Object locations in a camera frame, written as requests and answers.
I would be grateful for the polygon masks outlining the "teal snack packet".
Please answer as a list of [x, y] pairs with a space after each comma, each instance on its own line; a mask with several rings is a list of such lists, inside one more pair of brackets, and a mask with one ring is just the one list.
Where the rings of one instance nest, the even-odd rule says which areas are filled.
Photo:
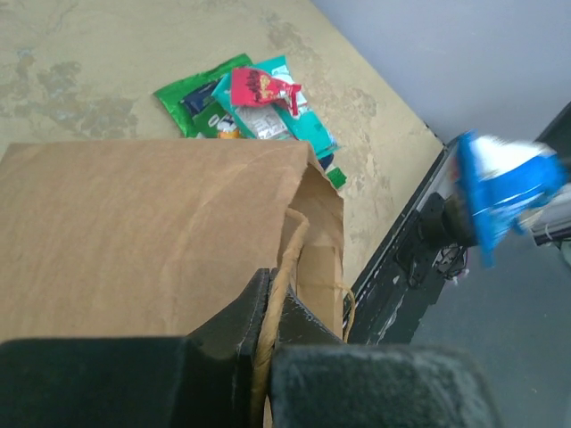
[[[298, 84], [290, 72], [285, 56], [278, 56], [254, 65], [237, 68], [243, 67], [263, 70], [272, 77], [283, 79], [287, 83]], [[320, 159], [331, 156], [338, 149], [335, 138], [310, 107], [302, 90], [297, 97], [299, 115], [295, 117], [287, 109], [276, 104], [262, 107], [234, 106], [230, 102], [230, 75], [233, 70], [221, 79], [212, 95], [233, 117], [241, 136], [261, 140], [297, 139], [307, 141]]]

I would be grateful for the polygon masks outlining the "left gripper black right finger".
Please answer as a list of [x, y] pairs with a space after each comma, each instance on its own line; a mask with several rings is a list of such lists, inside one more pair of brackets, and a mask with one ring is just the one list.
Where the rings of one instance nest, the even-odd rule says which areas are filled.
[[498, 408], [466, 354], [437, 346], [280, 342], [269, 408], [276, 427], [495, 427]]

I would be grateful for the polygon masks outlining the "brown paper bag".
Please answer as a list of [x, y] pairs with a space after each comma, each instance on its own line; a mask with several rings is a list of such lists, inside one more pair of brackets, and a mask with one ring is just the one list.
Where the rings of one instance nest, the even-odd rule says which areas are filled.
[[342, 331], [343, 200], [307, 144], [12, 144], [2, 158], [1, 346], [184, 336], [264, 268], [251, 403], [289, 291], [325, 332]]

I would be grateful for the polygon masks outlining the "green Chuba snack bag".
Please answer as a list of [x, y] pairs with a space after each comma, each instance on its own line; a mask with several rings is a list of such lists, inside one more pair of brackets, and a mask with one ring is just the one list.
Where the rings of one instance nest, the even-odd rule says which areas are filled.
[[307, 141], [333, 186], [347, 181], [332, 165], [338, 143], [309, 106], [283, 55], [254, 63], [241, 53], [154, 96], [185, 137]]

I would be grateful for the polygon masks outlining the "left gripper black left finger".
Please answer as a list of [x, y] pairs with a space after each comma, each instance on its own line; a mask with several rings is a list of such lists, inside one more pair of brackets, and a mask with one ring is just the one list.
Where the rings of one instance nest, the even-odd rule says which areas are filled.
[[248, 426], [269, 289], [264, 268], [184, 336], [4, 342], [2, 426]]

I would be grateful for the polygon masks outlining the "blue Kettle chips bag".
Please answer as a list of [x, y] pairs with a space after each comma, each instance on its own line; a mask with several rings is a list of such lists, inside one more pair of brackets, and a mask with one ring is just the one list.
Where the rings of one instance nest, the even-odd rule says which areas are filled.
[[233, 117], [213, 97], [219, 79], [204, 84], [187, 94], [180, 102], [190, 115], [197, 137], [240, 138]]

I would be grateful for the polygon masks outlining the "red snack packet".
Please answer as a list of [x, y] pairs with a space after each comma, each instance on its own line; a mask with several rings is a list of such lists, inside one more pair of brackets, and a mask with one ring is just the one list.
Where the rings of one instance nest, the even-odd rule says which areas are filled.
[[268, 72], [243, 67], [231, 72], [230, 102], [234, 106], [262, 107], [276, 104], [292, 116], [299, 115], [298, 94], [302, 87], [272, 77]]

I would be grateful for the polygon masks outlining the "small blue snack packet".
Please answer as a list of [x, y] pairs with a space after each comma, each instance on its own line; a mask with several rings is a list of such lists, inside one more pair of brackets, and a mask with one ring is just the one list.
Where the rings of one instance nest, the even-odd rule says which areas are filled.
[[525, 232], [521, 216], [547, 206], [569, 178], [563, 160], [547, 144], [474, 130], [458, 136], [456, 164], [460, 199], [486, 267], [493, 265], [493, 252], [509, 231]]

